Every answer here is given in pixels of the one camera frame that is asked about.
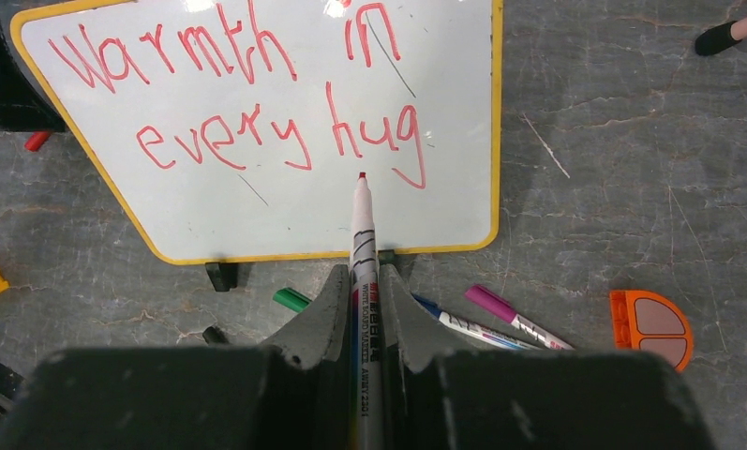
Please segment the red capped marker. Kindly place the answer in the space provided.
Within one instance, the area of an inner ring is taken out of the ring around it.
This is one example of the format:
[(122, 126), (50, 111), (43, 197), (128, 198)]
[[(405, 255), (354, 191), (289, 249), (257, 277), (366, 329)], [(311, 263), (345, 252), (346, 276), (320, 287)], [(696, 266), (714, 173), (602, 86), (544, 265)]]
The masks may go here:
[(354, 376), (351, 447), (385, 447), (381, 378), (381, 312), (379, 263), (372, 194), (361, 172), (354, 191), (351, 216), (351, 318)]

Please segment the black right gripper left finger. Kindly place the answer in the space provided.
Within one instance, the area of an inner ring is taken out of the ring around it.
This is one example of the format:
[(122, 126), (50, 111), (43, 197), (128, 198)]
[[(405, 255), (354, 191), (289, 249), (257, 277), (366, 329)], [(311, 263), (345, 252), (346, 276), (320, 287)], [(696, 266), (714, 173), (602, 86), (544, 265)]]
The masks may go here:
[(264, 342), (79, 348), (44, 360), (0, 449), (346, 449), (348, 268)]

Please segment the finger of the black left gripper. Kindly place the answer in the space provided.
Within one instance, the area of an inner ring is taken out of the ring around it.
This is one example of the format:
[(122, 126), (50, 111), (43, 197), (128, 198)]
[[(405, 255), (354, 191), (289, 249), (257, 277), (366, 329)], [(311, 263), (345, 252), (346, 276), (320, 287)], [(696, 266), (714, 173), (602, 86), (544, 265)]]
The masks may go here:
[(66, 123), (24, 77), (0, 28), (0, 131), (64, 132)]

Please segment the yellow framed whiteboard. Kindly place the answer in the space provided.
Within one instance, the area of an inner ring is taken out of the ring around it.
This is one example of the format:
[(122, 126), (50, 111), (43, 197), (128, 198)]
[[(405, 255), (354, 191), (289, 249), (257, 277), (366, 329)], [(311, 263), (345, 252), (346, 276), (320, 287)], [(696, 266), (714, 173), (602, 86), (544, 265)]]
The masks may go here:
[(11, 40), (145, 244), (178, 265), (498, 233), (501, 1), (71, 1)]

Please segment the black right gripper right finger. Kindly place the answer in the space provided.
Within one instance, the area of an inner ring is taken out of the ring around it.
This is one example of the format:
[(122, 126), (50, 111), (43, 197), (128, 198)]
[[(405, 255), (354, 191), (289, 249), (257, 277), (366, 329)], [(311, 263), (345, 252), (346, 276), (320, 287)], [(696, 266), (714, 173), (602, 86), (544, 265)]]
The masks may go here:
[(711, 449), (682, 377), (643, 352), (484, 350), (380, 270), (391, 449)]

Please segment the red marker cap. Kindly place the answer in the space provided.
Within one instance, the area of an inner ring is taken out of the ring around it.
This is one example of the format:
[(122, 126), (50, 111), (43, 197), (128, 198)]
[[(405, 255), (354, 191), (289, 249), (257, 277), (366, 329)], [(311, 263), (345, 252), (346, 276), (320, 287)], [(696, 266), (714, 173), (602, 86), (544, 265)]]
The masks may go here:
[(37, 152), (50, 139), (52, 132), (37, 131), (31, 134), (24, 144), (24, 148), (29, 152)]

